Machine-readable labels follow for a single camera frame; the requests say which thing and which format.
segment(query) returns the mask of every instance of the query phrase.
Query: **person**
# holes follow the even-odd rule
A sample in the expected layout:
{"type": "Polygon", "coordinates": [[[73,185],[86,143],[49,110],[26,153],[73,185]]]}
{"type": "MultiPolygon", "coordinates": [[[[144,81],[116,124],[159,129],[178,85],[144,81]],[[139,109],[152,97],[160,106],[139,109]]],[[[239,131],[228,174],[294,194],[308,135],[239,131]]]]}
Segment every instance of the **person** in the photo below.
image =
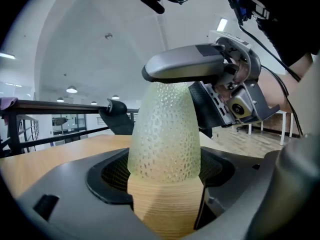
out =
{"type": "MultiPolygon", "coordinates": [[[[319,0],[257,0],[273,15],[273,19],[256,18],[258,28],[273,44],[280,59],[302,78],[313,63],[311,54],[317,55],[320,48],[319,0]]],[[[241,82],[247,65],[234,61],[239,66],[235,79],[241,82]]],[[[278,75],[291,94],[298,82],[290,74],[278,75]]],[[[266,70],[261,70],[258,84],[270,107],[280,105],[282,111],[291,112],[291,107],[276,79],[266,70]]],[[[225,100],[230,92],[222,86],[219,92],[225,100]]]]}

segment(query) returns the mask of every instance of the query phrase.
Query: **railing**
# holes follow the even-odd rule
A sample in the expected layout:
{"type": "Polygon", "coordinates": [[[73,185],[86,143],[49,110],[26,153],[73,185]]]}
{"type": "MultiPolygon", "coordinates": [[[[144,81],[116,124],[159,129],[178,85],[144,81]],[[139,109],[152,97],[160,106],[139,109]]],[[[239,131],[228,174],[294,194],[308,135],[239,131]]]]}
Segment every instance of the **railing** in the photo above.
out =
{"type": "MultiPolygon", "coordinates": [[[[39,124],[38,120],[24,114],[17,115],[16,117],[18,121],[18,136],[23,134],[24,141],[28,142],[31,138],[32,140],[37,140],[39,137],[39,124]],[[26,126],[26,121],[29,121],[29,127],[26,126]]],[[[0,143],[0,157],[5,156],[5,151],[3,150],[7,145],[11,144],[11,139],[9,133],[7,134],[7,139],[0,143]]]]}
{"type": "MultiPolygon", "coordinates": [[[[25,148],[34,147],[41,144],[62,141],[65,139],[78,140],[80,136],[88,135],[109,129],[108,126],[86,130],[66,135],[59,135],[50,138],[35,139],[25,142],[20,142],[19,134],[25,133],[28,129],[23,129],[19,132],[19,123],[22,115],[59,115],[59,114],[99,114],[99,110],[108,110],[105,106],[67,104],[46,101],[31,101],[18,100],[13,106],[6,110],[0,110],[0,115],[6,117],[8,121],[8,136],[9,138],[1,143],[0,156],[14,156],[24,153],[25,148]],[[10,153],[4,154],[3,148],[9,145],[10,153]]],[[[134,114],[138,113],[138,109],[128,109],[127,112],[132,115],[130,119],[134,122],[134,114]]],[[[37,135],[39,134],[38,125],[35,127],[37,135]]]]}
{"type": "MultiPolygon", "coordinates": [[[[127,113],[127,115],[129,116],[129,118],[130,118],[130,120],[132,122],[134,122],[134,123],[136,122],[137,116],[138,116],[138,112],[137,113],[135,113],[135,112],[127,113]]],[[[101,117],[97,117],[96,120],[97,120],[97,124],[99,126],[105,126],[106,125],[106,123],[104,122],[104,120],[101,117]]]]}

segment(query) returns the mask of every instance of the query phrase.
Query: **metal frame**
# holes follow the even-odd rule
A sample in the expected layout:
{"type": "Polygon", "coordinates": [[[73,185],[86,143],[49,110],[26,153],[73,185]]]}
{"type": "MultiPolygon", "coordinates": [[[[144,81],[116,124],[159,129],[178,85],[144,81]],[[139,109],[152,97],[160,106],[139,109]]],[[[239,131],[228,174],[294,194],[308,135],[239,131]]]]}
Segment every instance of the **metal frame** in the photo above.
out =
{"type": "MultiPolygon", "coordinates": [[[[81,104],[68,104],[68,103],[56,103],[46,101],[33,101],[33,100],[18,100],[11,107],[0,110],[0,115],[4,115],[8,119],[8,135],[9,139],[1,143],[1,156],[4,156],[3,148],[9,145],[11,149],[10,156],[15,156],[23,153],[23,149],[34,147],[41,144],[62,141],[65,139],[71,139],[82,135],[92,134],[109,129],[109,127],[103,127],[93,130],[86,130],[82,132],[70,133],[66,135],[55,136],[51,138],[38,139],[39,124],[34,123],[35,140],[28,141],[31,137],[27,138],[26,131],[31,128],[31,136],[33,137],[32,126],[26,129],[25,120],[33,120],[32,117],[27,115],[60,115],[60,114],[99,114],[99,110],[107,110],[105,106],[93,106],[93,105],[81,105],[81,104]],[[19,131],[19,123],[22,120],[23,130],[19,131]],[[24,140],[26,142],[20,143],[19,135],[24,133],[24,140]]],[[[138,109],[128,109],[127,113],[130,114],[131,120],[134,122],[134,113],[138,113],[138,109]]]]}
{"type": "MultiPolygon", "coordinates": [[[[72,115],[72,114],[60,114],[60,117],[62,118],[62,115],[72,115]]],[[[79,114],[75,114],[76,115],[76,126],[77,126],[77,128],[74,128],[74,131],[73,132],[79,132],[79,131],[83,131],[83,130],[87,130],[87,122],[86,122],[86,117],[84,116],[84,118],[83,118],[83,121],[84,121],[84,127],[79,127],[79,117],[78,117],[78,115],[79,114]]],[[[61,126],[61,130],[54,130],[54,131],[52,131],[53,132],[53,135],[57,135],[57,134],[55,134],[55,133],[59,133],[59,132],[61,132],[62,133],[62,135],[64,135],[64,131],[66,131],[66,129],[63,129],[63,124],[61,124],[60,125],[61,126]]]]}
{"type": "MultiPolygon", "coordinates": [[[[133,123],[135,123],[135,115],[137,115],[138,114],[138,109],[128,109],[128,116],[129,116],[129,118],[130,118],[130,120],[133,122],[133,123]]],[[[106,123],[104,122],[104,120],[101,118],[101,116],[98,116],[97,118],[96,118],[96,120],[97,120],[97,124],[98,125],[105,125],[106,123]]]]}

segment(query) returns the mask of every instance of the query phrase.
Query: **floor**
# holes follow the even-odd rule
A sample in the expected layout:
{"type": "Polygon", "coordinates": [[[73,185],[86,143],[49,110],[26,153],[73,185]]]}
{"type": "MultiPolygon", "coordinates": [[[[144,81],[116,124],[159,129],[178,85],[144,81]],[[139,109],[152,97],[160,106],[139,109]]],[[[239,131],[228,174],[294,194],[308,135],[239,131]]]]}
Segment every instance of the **floor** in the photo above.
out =
{"type": "MultiPolygon", "coordinates": [[[[280,134],[252,129],[252,134],[248,135],[245,129],[237,132],[236,128],[212,129],[212,139],[235,154],[263,158],[266,153],[274,150],[281,150],[280,134]]],[[[284,137],[284,145],[295,138],[284,137]]]]}

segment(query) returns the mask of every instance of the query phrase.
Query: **robotic arm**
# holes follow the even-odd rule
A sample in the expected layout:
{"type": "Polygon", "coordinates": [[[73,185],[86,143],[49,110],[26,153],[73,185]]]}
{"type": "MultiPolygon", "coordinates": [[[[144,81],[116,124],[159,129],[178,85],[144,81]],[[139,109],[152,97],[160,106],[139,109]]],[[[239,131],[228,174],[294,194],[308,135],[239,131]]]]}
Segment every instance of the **robotic arm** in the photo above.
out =
{"type": "Polygon", "coordinates": [[[155,55],[142,69],[142,76],[165,84],[195,81],[189,90],[198,125],[209,129],[261,122],[280,109],[279,105],[268,107],[257,83],[260,72],[259,57],[246,42],[223,36],[214,44],[190,45],[155,55]],[[248,64],[241,83],[233,80],[239,67],[230,58],[248,64]],[[232,91],[227,101],[215,88],[221,85],[232,91]]]}

